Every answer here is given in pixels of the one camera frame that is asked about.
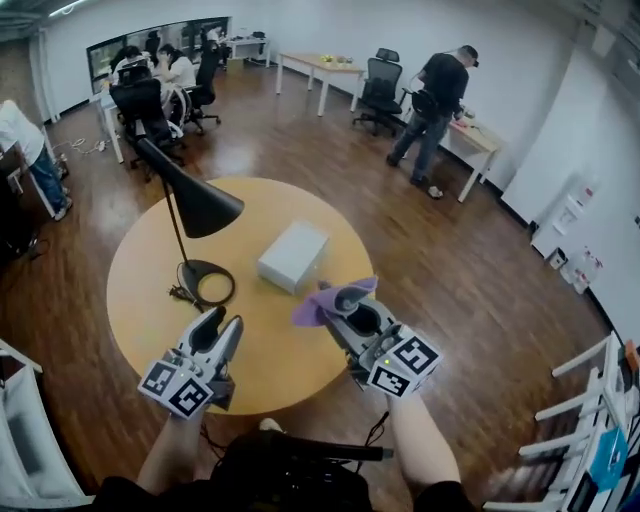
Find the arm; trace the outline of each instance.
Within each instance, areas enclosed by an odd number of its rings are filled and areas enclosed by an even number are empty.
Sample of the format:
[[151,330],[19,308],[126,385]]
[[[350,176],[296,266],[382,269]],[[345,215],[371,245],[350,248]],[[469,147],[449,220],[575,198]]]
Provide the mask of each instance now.
[[460,482],[453,452],[420,395],[387,399],[400,467],[414,498],[438,482]]
[[170,415],[138,475],[137,484],[151,494],[161,494],[193,482],[200,426],[206,407],[192,419]]

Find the jeans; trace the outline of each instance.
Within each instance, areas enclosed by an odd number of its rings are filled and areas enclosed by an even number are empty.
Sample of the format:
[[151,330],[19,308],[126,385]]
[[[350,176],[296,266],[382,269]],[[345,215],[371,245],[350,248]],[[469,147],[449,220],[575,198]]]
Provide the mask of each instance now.
[[429,122],[414,112],[409,124],[391,150],[391,154],[389,155],[391,160],[399,162],[409,150],[411,144],[426,130],[422,143],[420,144],[420,153],[418,153],[411,179],[429,179],[431,174],[427,172],[429,170],[429,164],[438,149],[438,144],[440,144],[440,141],[447,131],[450,120],[450,116],[441,116],[436,121]]
[[67,206],[67,198],[62,191],[60,178],[58,178],[58,170],[46,148],[42,148],[40,156],[29,167],[29,171],[31,171],[36,183],[38,183],[55,213]]

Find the lamp base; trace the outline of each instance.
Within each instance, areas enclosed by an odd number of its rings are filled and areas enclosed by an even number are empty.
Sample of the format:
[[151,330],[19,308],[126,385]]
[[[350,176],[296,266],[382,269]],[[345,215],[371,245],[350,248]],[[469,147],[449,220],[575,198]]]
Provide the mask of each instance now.
[[[180,265],[180,269],[181,285],[184,286],[193,298],[203,306],[222,306],[229,302],[231,297],[233,297],[233,294],[236,292],[235,279],[233,279],[233,276],[228,270],[219,265],[202,260],[187,260],[185,263]],[[224,299],[212,302],[202,298],[199,287],[205,277],[215,274],[223,275],[229,279],[231,282],[231,291]]]

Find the person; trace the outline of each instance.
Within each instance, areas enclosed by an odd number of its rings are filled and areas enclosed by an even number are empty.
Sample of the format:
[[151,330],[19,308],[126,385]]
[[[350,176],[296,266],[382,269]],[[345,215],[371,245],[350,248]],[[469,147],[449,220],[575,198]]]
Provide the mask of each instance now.
[[415,161],[411,183],[426,190],[433,199],[440,199],[443,194],[438,187],[431,184],[429,166],[438,144],[446,133],[451,116],[455,116],[456,119],[462,117],[460,100],[464,97],[469,82],[467,69],[478,65],[478,52],[469,45],[459,48],[453,55],[436,53],[431,57],[418,74],[418,79],[424,84],[424,90],[437,102],[435,119],[427,120],[414,112],[406,129],[387,156],[387,163],[397,167],[411,144],[426,132]]
[[161,80],[183,88],[196,86],[193,63],[180,50],[165,44],[158,50],[158,62],[158,75]]
[[133,64],[134,62],[138,62],[140,60],[146,61],[147,67],[149,71],[153,73],[154,65],[151,61],[151,55],[147,52],[141,52],[140,48],[137,46],[127,46],[124,48],[122,52],[123,58],[118,62],[116,67],[113,69],[113,85],[118,85],[120,82],[120,70],[126,66],[127,64]]
[[64,218],[73,201],[62,186],[58,170],[47,152],[42,132],[18,108],[13,100],[0,106],[0,147],[6,153],[14,148],[20,167],[28,167],[38,187],[53,208],[54,220]]
[[[395,454],[413,497],[413,510],[472,511],[453,452],[420,395],[387,398]],[[209,480],[194,482],[205,409],[190,420],[170,416],[147,455],[137,482],[119,477],[105,479],[92,507],[372,511],[368,485],[361,475],[328,461],[306,466],[300,462],[304,459],[278,451],[275,447],[286,434],[272,419],[263,420],[259,430],[233,441]],[[298,474],[303,467],[311,469]]]
[[158,48],[160,48],[160,36],[158,36],[157,30],[152,30],[144,43],[144,49],[149,52],[151,62],[155,67],[158,66]]
[[222,66],[226,71],[227,61],[229,60],[229,55],[231,55],[231,48],[226,44],[227,37],[222,33],[222,27],[218,25],[209,30],[209,32],[207,32],[207,39],[213,43],[213,46],[218,48],[222,58]]

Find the white box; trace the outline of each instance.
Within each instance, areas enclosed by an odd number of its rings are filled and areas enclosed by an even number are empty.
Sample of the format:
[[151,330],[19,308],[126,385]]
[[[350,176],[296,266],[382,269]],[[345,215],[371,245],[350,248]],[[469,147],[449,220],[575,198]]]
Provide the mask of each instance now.
[[327,240],[308,222],[294,222],[260,257],[258,275],[295,295],[313,274]]

